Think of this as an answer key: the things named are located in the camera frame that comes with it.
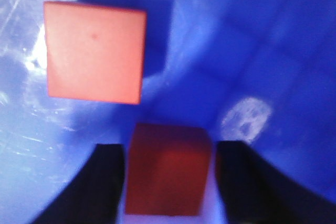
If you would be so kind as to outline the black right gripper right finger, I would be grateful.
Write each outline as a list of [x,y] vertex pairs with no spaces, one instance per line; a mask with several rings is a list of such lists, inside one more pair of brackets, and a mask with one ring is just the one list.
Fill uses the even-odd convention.
[[216,182],[228,223],[335,223],[335,204],[302,187],[243,141],[216,144]]

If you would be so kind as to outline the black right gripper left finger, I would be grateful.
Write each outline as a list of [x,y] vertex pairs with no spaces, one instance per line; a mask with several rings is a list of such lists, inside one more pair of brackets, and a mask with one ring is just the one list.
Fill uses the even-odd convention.
[[115,223],[123,184],[123,146],[97,144],[82,169],[33,223]]

